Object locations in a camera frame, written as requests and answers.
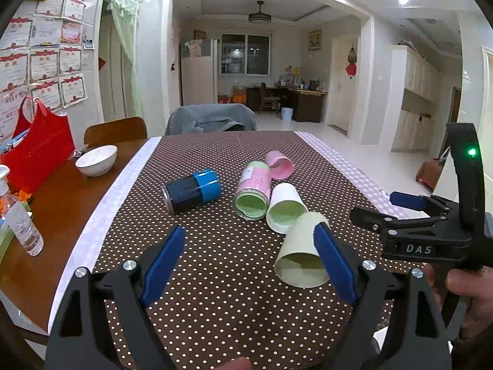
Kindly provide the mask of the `person's right hand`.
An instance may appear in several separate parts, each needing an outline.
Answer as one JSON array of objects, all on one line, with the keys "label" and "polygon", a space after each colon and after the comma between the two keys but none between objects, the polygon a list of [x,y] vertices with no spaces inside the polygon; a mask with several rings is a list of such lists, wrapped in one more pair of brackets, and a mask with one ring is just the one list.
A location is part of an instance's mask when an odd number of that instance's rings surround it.
[{"label": "person's right hand", "polygon": [[480,271],[449,270],[449,292],[459,296],[458,312],[452,315],[447,336],[464,343],[492,341],[492,268]]}]

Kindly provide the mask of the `person's left hand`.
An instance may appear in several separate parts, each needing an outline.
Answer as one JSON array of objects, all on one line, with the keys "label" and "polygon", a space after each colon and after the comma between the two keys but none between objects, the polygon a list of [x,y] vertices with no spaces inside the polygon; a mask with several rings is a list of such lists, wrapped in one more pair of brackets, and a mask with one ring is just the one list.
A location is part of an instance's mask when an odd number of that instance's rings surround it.
[{"label": "person's left hand", "polygon": [[251,370],[252,364],[245,357],[238,357],[222,364],[215,370]]}]

